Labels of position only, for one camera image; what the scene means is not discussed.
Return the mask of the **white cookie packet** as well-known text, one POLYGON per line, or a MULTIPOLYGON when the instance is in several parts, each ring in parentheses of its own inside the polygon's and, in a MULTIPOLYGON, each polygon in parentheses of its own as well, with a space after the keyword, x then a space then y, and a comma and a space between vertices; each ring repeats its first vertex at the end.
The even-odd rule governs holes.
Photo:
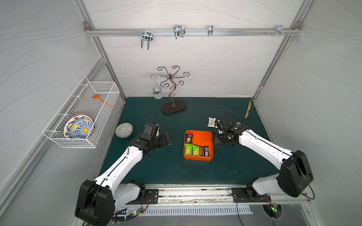
POLYGON ((209 117, 207 127, 215 128, 216 127, 216 118, 209 117))

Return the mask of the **black chocolate bar packet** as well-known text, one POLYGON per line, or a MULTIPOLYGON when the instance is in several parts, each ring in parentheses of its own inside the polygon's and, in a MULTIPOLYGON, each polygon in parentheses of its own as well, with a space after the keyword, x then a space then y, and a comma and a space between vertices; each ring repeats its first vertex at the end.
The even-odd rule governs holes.
POLYGON ((210 157, 211 156, 211 152, 210 152, 210 148, 209 146, 202 146, 200 151, 200 155, 203 157, 210 157))

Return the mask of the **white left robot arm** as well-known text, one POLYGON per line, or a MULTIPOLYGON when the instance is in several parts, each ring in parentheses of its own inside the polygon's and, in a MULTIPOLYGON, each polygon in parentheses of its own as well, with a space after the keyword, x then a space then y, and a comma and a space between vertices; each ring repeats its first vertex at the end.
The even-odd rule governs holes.
POLYGON ((122 206, 144 197, 145 185, 129 182, 121 190, 118 186, 129 171, 153 149, 169 146, 169 133, 160 134, 147 140, 143 134, 128 143, 121 157, 94 181, 84 181, 79 189, 75 216, 92 226, 106 226, 122 206))

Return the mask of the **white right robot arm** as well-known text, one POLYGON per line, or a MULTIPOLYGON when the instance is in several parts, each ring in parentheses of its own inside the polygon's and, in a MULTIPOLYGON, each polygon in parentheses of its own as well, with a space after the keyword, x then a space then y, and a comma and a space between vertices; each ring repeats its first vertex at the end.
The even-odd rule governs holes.
POLYGON ((299 197, 310 187, 314 176, 306 154, 300 150, 295 152, 259 136, 243 124, 216 125, 219 132, 213 135, 214 143, 221 145, 241 145, 247 147, 268 160, 279 172, 259 177, 246 185, 249 197, 261 198, 266 194, 285 193, 291 197, 299 197))

